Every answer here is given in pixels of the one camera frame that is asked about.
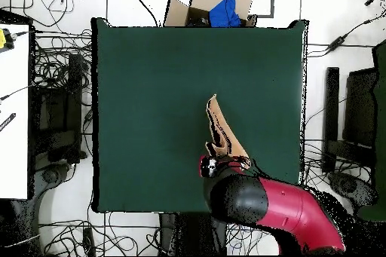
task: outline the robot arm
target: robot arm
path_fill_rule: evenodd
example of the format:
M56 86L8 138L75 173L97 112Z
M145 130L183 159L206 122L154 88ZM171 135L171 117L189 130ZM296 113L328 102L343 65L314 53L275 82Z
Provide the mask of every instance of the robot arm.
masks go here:
M213 217L239 225L284 231L294 237L304 254L345 251L343 234L326 212L326 204L310 191L245 175L240 164L232 160L226 158L219 162L214 158L201 158L204 196Z

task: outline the cloth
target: cloth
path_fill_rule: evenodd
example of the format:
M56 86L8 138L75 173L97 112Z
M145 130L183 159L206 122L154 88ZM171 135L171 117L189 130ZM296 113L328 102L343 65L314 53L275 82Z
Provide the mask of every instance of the cloth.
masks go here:
M240 26L241 21L236 12L234 12L235 8L236 0L222 0L209 12L210 25L212 27Z
M207 103L207 115L210 122L210 133L213 138L213 142L205 143L209 155L228 155L231 157L244 158L246 167L249 167L249 156L228 126L219 107L219 103L217 102L216 94L214 94Z

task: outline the white table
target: white table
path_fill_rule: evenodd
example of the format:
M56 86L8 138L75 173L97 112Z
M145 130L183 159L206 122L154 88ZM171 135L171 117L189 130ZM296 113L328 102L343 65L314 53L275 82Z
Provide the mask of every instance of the white table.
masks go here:
M6 25L11 33L29 31L27 25ZM22 35L14 49L0 53L0 97L28 86L29 36ZM27 199L28 89L15 93L0 105L0 124L12 113L16 118L0 132L0 198Z

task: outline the blue cloth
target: blue cloth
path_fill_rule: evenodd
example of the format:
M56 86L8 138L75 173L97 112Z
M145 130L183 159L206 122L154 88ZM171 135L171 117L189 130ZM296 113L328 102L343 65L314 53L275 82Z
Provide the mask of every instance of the blue cloth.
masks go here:
M212 27L240 26L241 21L239 16L234 12L235 8L236 0L222 0L209 12L210 25Z

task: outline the cardboard box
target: cardboard box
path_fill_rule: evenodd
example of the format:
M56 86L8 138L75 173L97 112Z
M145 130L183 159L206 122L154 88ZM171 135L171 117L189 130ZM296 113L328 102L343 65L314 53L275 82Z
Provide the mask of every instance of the cardboard box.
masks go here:
M209 19L209 12L222 0L190 0L190 5L185 5L178 0L169 0L165 13L164 26L186 26L189 20L197 18ZM255 26L256 17L249 16L252 0L235 0L235 12L239 16L241 26Z

